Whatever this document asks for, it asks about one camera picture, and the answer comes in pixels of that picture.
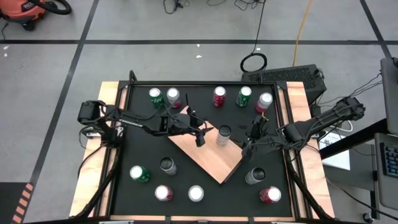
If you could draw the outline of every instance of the black table surface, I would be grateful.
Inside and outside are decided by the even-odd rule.
[[[129,111],[151,114],[155,111],[149,90],[153,86],[134,86]],[[165,93],[171,86],[160,86]],[[226,102],[222,108],[212,105],[213,90],[216,86],[175,86],[180,91],[182,106],[173,109],[177,113],[185,106],[185,94],[188,93],[190,106],[199,116],[206,118],[216,128],[228,125],[232,129],[231,139],[245,141],[246,128],[258,115],[254,109],[259,96],[268,92],[274,96],[265,116],[269,118],[269,132],[277,128],[275,110],[275,90],[270,85],[251,85],[252,96],[246,108],[236,105],[236,97],[242,86],[228,85]],[[155,128],[157,120],[146,124]],[[189,158],[178,146],[167,137],[153,137],[143,130],[127,127],[125,142],[121,154],[121,169],[116,178],[111,207],[112,215],[180,215],[180,216],[236,216],[236,217],[291,217],[290,194],[287,174],[281,152],[267,153],[266,146],[259,146],[251,162],[242,162],[232,176],[223,184],[217,183],[195,161]],[[177,165],[177,174],[167,175],[159,167],[163,157],[171,157]],[[132,166],[144,166],[150,173],[146,183],[131,179],[129,171]],[[261,167],[266,172],[262,182],[248,185],[244,176],[254,167]],[[174,192],[169,202],[160,202],[154,192],[157,186],[168,185]],[[193,185],[200,185],[205,196],[201,202],[192,202],[188,190]],[[259,191],[275,186],[282,198],[276,204],[265,204],[259,199]]]

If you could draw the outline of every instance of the can lid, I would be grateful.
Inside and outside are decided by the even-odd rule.
[[[244,95],[244,96],[250,96],[250,94],[251,94],[251,89],[250,89],[249,87],[247,87],[247,86],[244,86],[244,87],[242,87],[242,89],[241,89],[241,93],[242,93],[242,95]]]
[[[218,132],[221,136],[228,137],[231,135],[231,128],[227,125],[222,125]]]
[[[216,88],[216,90],[215,90],[215,93],[218,95],[218,96],[223,96],[223,95],[225,95],[225,89],[224,89],[224,87],[222,87],[222,86],[219,86],[219,87],[217,87]]]
[[[130,176],[133,179],[138,179],[142,175],[142,168],[140,166],[133,166],[130,170]]]
[[[160,167],[164,170],[168,170],[173,166],[173,160],[169,157],[165,157],[160,161]]]
[[[261,103],[272,103],[272,95],[269,93],[263,93],[260,96]]]
[[[189,189],[189,197],[192,200],[199,200],[203,197],[204,192],[203,189],[198,186],[198,185],[194,185]]]
[[[158,88],[151,88],[149,90],[149,96],[156,97],[160,95],[160,90]]]
[[[167,90],[167,96],[176,97],[177,95],[178,95],[178,90],[176,88],[169,88],[169,90]]]
[[[280,197],[281,197],[280,190],[276,187],[271,187],[268,190],[268,197],[269,197],[269,199],[273,200],[274,202],[279,201]]]
[[[167,195],[169,194],[169,190],[167,189],[166,186],[160,185],[156,188],[155,190],[155,196],[159,199],[165,199],[167,198]]]
[[[256,180],[264,180],[266,178],[266,173],[260,167],[254,168],[252,174]]]

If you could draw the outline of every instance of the vacuum hose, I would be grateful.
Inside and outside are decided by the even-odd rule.
[[[70,7],[69,3],[66,2],[66,0],[57,0],[59,3],[65,6],[65,9],[54,8],[52,6],[49,6],[48,4],[40,2],[40,0],[28,0],[28,1],[35,4],[36,6],[39,6],[47,11],[50,11],[58,15],[67,15],[72,12],[72,8]]]

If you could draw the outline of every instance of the green soda can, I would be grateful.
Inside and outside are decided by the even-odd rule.
[[[151,88],[149,90],[150,100],[153,102],[155,108],[159,108],[164,104],[163,94],[158,88]]]
[[[251,96],[251,89],[247,86],[242,87],[241,91],[238,93],[238,98],[236,99],[236,104],[240,107],[245,107],[248,105]]]
[[[130,170],[130,176],[133,180],[136,180],[140,183],[144,183],[149,180],[148,170],[142,166],[133,166]]]

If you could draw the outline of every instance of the wooden table frame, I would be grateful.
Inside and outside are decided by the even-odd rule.
[[[282,89],[279,90],[279,98],[281,102],[281,109],[283,115],[283,121],[285,124],[289,122],[288,107],[291,108],[291,118],[293,121],[305,121],[310,119],[310,111],[307,104],[307,97],[305,95],[305,90],[303,83],[301,82],[287,82],[287,91],[285,91],[288,96],[284,96]],[[116,96],[118,94],[119,82],[103,82],[101,89],[99,91],[98,99],[104,101],[107,105],[114,105],[116,103]],[[119,107],[124,108],[126,102],[127,90],[123,88],[120,91],[119,96]],[[290,104],[285,103],[285,99],[290,101]],[[86,151],[84,158],[97,149],[100,145],[100,138],[93,138],[87,141]],[[310,140],[308,145],[318,148],[316,140]],[[105,158],[107,161],[107,171],[112,167],[113,158],[116,153],[115,149],[110,149],[108,156],[106,156],[106,148],[103,147],[95,155],[93,155],[85,165],[82,167],[80,176],[77,182],[75,196],[73,198],[72,207],[70,210],[70,216],[79,213],[87,202],[91,199],[93,194],[99,187],[101,173],[105,163]],[[314,196],[315,200],[319,205],[327,212],[330,216],[334,217],[333,207],[330,200],[330,195],[328,191],[328,186],[326,183],[325,173],[323,171],[322,160],[318,152],[305,147],[301,150],[301,163],[303,167],[303,173],[305,176],[305,182],[307,184],[308,190]],[[295,170],[297,170],[297,162],[293,163]],[[101,198],[101,204],[98,210],[98,216],[106,216],[108,200],[110,195],[110,183],[103,193]],[[299,216],[302,218],[307,217],[305,210],[305,203],[303,195],[299,188],[295,186],[298,212]],[[312,210],[313,218],[317,218],[317,215]],[[292,209],[292,217],[254,217],[255,222],[269,222],[269,221],[279,221],[279,222],[289,222],[295,221],[296,214]],[[159,215],[111,215],[112,220],[152,220],[152,221],[165,221],[166,217]],[[184,216],[171,216],[171,221],[197,221],[197,220],[207,220],[207,221],[226,221],[226,222],[248,222],[248,217],[184,217]]]

